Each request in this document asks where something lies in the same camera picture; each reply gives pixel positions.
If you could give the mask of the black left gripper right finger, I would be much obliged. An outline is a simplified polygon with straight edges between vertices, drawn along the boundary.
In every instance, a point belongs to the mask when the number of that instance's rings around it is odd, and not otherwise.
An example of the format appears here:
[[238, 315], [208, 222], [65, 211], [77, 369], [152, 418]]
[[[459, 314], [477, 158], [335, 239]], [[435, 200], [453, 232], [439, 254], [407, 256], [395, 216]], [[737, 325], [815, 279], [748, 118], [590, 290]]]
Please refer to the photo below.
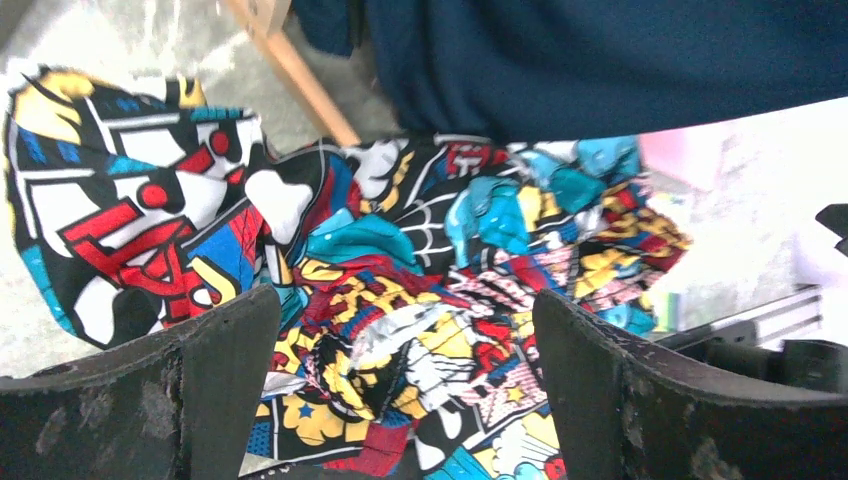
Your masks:
[[843, 479], [847, 349], [711, 340], [673, 350], [550, 291], [543, 383], [571, 479]]

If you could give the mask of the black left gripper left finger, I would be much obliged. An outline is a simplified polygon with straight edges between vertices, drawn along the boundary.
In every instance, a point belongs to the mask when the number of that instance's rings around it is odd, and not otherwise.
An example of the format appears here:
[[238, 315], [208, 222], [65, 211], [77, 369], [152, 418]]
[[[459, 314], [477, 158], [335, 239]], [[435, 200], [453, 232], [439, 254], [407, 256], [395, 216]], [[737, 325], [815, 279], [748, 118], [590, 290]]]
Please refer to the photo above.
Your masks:
[[281, 305], [256, 287], [110, 350], [1, 382], [5, 479], [234, 479]]

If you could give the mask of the comic print shorts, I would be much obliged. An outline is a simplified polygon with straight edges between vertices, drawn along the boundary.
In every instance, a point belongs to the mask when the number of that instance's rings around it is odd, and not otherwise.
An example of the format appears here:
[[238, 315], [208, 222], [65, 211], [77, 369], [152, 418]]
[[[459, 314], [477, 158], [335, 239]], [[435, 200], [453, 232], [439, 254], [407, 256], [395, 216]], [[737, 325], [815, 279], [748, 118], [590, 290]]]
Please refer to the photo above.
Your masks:
[[15, 243], [63, 330], [106, 349], [269, 284], [281, 324], [251, 454], [384, 476], [561, 479], [531, 311], [632, 333], [690, 241], [632, 136], [330, 140], [277, 156], [198, 82], [11, 80]]

